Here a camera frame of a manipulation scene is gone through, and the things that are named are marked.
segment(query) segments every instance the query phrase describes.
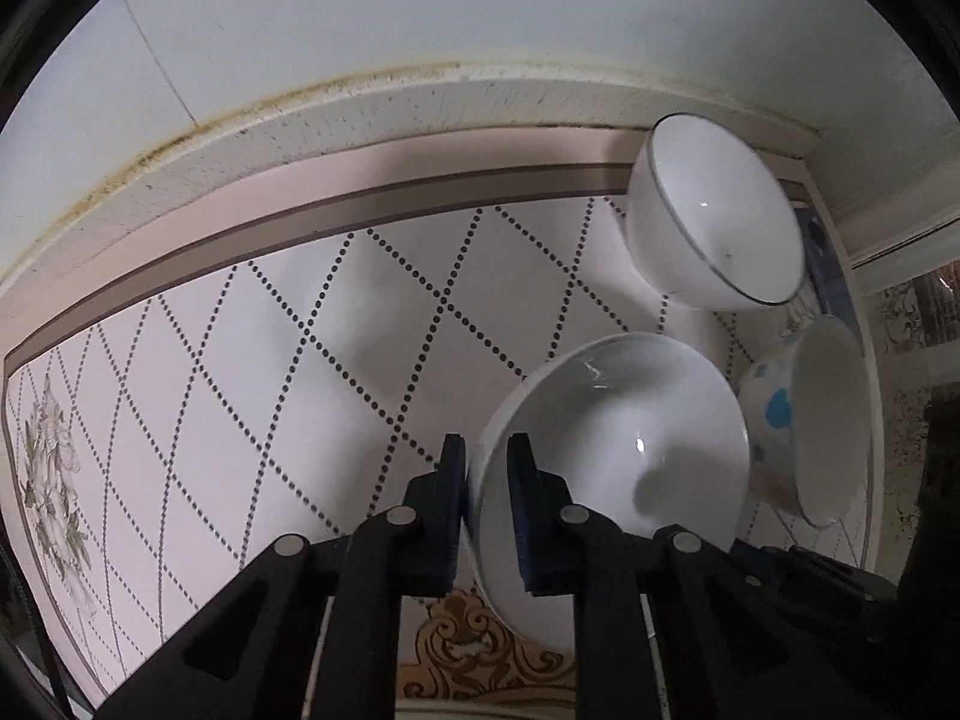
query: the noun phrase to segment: ceramic bowl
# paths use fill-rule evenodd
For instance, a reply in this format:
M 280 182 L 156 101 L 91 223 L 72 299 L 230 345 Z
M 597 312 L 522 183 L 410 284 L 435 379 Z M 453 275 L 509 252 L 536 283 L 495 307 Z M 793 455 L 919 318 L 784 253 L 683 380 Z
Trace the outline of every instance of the ceramic bowl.
M 719 124 L 661 119 L 626 204 L 627 248 L 664 295 L 741 311 L 781 305 L 800 290 L 803 241 L 790 201 L 760 156 Z
M 747 494 L 749 447 L 736 396 L 707 358 L 673 338 L 594 341 L 541 367 L 496 411 L 469 459 L 467 533 L 477 581 L 522 637 L 573 650 L 569 597 L 534 598 L 520 579 L 506 443 L 530 436 L 539 468 L 624 531 L 679 523 L 722 549 Z
M 814 527 L 836 522 L 870 452 L 870 386 L 853 333 L 835 317 L 817 317 L 747 368 L 738 399 L 751 489 Z

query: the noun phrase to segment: white tile wall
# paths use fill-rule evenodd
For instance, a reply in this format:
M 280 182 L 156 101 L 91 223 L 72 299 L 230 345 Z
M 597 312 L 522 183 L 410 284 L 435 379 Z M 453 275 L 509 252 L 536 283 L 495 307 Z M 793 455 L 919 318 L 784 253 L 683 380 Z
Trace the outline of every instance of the white tile wall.
M 659 68 L 815 127 L 891 98 L 910 119 L 908 101 L 949 114 L 862 0 L 129 1 L 201 121 L 339 77 L 492 58 Z
M 719 316 L 655 295 L 618 218 L 594 197 L 334 236 L 168 290 L 18 370 L 6 414 L 21 481 L 22 423 L 47 371 L 67 413 L 80 461 L 67 478 L 91 557 L 74 567 L 92 617 L 46 560 L 41 570 L 104 686 L 277 536 L 325 541 L 400 502 L 444 433 L 473 447 L 551 354 L 661 331 L 736 377 L 778 337 L 783 310 Z M 864 493 L 843 527 L 817 533 L 750 501 L 739 533 L 854 562 L 865 505 Z M 458 581 L 472 583 L 465 560 Z M 405 608 L 424 615 L 416 601 Z

